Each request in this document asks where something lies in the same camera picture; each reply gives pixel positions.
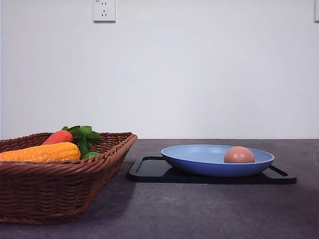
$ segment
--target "basket rim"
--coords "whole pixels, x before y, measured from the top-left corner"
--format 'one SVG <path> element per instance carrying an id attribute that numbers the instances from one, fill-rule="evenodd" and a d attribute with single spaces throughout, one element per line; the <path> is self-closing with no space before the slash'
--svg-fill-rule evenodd
<path id="1" fill-rule="evenodd" d="M 28 136 L 22 136 L 14 139 L 4 139 L 1 142 L 9 140 L 24 139 L 29 136 L 37 136 L 44 133 L 34 133 Z M 0 173 L 12 174 L 17 170 L 21 170 L 19 174 L 78 174 L 78 173 L 94 173 L 102 168 L 108 167 L 109 164 L 116 162 L 121 155 L 127 151 L 137 140 L 137 135 L 131 132 L 124 133 L 108 133 L 102 132 L 101 135 L 124 135 L 127 134 L 125 140 L 117 145 L 114 145 L 108 151 L 97 155 L 90 159 L 81 159 L 76 161 L 55 161 L 55 162 L 17 162 L 17 161 L 0 161 Z"/>

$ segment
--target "table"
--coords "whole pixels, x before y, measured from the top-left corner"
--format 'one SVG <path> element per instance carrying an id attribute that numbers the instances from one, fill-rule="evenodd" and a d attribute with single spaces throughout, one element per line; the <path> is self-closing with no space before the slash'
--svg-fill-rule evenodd
<path id="1" fill-rule="evenodd" d="M 256 148 L 294 172 L 297 184 L 137 183 L 132 163 L 180 144 Z M 139 139 L 120 171 L 77 221 L 0 223 L 0 239 L 318 239 L 319 139 Z"/>

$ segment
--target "egg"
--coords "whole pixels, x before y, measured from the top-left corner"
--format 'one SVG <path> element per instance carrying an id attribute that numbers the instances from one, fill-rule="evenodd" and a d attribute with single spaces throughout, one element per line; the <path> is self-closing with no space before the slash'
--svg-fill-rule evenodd
<path id="1" fill-rule="evenodd" d="M 255 156 L 248 148 L 235 146 L 230 148 L 224 155 L 225 163 L 254 163 Z"/>

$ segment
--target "green leaves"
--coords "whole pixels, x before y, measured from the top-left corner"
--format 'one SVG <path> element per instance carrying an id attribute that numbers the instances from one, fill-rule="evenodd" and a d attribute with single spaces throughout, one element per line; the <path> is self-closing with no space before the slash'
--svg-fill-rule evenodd
<path id="1" fill-rule="evenodd" d="M 88 125 L 77 125 L 71 128 L 65 126 L 62 130 L 67 130 L 73 135 L 74 143 L 78 145 L 82 158 L 90 152 L 91 144 L 96 144 L 101 140 L 100 135 L 97 132 L 92 131 L 92 127 Z"/>
<path id="2" fill-rule="evenodd" d="M 98 143 L 101 140 L 101 137 L 98 133 L 91 131 L 88 135 L 87 135 L 88 141 L 89 143 Z"/>

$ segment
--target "wall outlet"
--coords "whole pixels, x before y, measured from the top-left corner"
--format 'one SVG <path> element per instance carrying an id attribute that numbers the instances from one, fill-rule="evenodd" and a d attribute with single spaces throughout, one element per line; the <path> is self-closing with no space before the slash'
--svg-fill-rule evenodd
<path id="1" fill-rule="evenodd" d="M 115 0 L 92 0 L 93 21 L 115 22 Z"/>

